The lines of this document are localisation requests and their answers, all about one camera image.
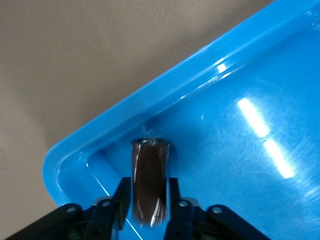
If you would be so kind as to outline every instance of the dark brown object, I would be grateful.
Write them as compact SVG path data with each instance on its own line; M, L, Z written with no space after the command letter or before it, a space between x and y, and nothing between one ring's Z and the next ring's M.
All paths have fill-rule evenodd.
M154 227L167 215L167 159L170 143L157 137L132 141L134 216Z

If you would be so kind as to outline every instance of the black metal bracket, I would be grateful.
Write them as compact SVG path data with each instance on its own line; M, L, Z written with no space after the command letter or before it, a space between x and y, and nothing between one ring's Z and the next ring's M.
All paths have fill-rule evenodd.
M169 179L171 219L164 240L270 240L224 205L206 211L181 198L177 178Z
M6 240L118 239L131 201L131 178L123 177L113 197L100 198L87 210L69 203L40 218Z

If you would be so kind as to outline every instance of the blue tray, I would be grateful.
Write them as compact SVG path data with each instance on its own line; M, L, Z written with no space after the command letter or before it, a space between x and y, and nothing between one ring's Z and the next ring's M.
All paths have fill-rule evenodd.
M183 196L230 207L273 240L320 239L320 0L278 0L56 144L61 206L131 176L132 139L171 142ZM120 239L163 238L131 212Z

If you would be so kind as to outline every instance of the transparent tube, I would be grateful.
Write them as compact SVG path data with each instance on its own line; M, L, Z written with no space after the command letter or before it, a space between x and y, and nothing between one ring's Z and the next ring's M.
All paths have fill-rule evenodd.
M170 143L147 137L132 141L133 213L141 224L161 224L167 216L167 160Z

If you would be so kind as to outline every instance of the shiny blue surface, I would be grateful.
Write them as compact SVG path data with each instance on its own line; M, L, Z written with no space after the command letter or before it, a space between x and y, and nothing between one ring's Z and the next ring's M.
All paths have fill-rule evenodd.
M183 196L273 240L320 239L319 11L272 3L59 142L43 165L52 198L87 208L113 194L131 176L131 140L158 136ZM163 238L165 225L128 220L120 239Z

